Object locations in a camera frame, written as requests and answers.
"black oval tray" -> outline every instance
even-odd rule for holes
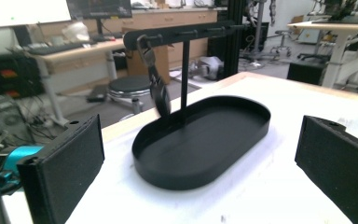
[[[220,176],[269,131],[269,110],[249,99],[210,97],[142,128],[134,165],[163,189],[194,189]]]

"black hook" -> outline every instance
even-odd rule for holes
[[[155,40],[155,39],[159,39],[159,42],[162,43],[162,35],[154,35],[154,36],[147,36],[145,37],[145,40]]]
[[[206,32],[222,32],[224,33],[226,30],[226,28],[224,26],[220,27],[220,28],[209,28],[206,29]]]
[[[199,36],[199,32],[197,30],[193,31],[184,31],[181,33],[177,33],[178,35],[194,35],[195,37]]]
[[[228,29],[245,29],[246,25],[230,25]]]

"desk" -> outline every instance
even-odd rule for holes
[[[358,24],[312,23],[304,21],[288,25],[295,29],[316,29],[332,31],[337,35],[330,62],[324,75],[322,86],[333,88],[335,84],[345,85],[350,75],[358,73],[358,50],[353,52],[351,59],[345,59],[344,52],[350,36],[358,34]]]
[[[51,102],[51,106],[54,111],[54,121],[64,125],[67,120],[63,117],[62,111],[57,101],[57,97],[54,91],[54,87],[51,85],[51,73],[48,71],[48,65],[54,66],[56,63],[69,62],[75,59],[81,59],[86,56],[94,56],[101,53],[106,54],[106,64],[108,66],[109,77],[111,79],[117,78],[115,60],[113,58],[112,50],[115,49],[124,49],[124,44],[122,39],[117,39],[116,41],[107,41],[101,42],[96,45],[90,46],[89,48],[81,49],[71,49],[64,52],[49,54],[49,55],[30,55],[35,58],[37,65],[40,70],[40,77],[42,83],[45,87],[45,91],[48,95],[48,98]]]
[[[212,95],[265,105],[272,115],[268,134],[211,184],[170,191],[143,181],[131,156],[135,135],[157,112],[106,127],[102,170],[67,223],[350,223],[296,166],[295,155],[304,115],[337,121],[358,137],[358,94],[240,73],[187,100],[192,104]],[[180,99],[173,100],[172,110],[179,107]],[[22,192],[4,202],[13,224],[32,222]]]

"keyboard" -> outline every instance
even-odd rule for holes
[[[80,49],[83,48],[84,45],[94,45],[94,44],[96,44],[95,41],[81,41],[81,42],[75,42],[75,43],[59,45],[59,46],[49,46],[46,48],[29,49],[28,53],[34,55],[49,55],[53,53],[67,51],[70,49]]]

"computer monitor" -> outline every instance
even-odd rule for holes
[[[69,20],[65,0],[0,0],[0,27]]]
[[[102,34],[102,19],[131,18],[131,0],[66,0],[73,20],[95,19]]]

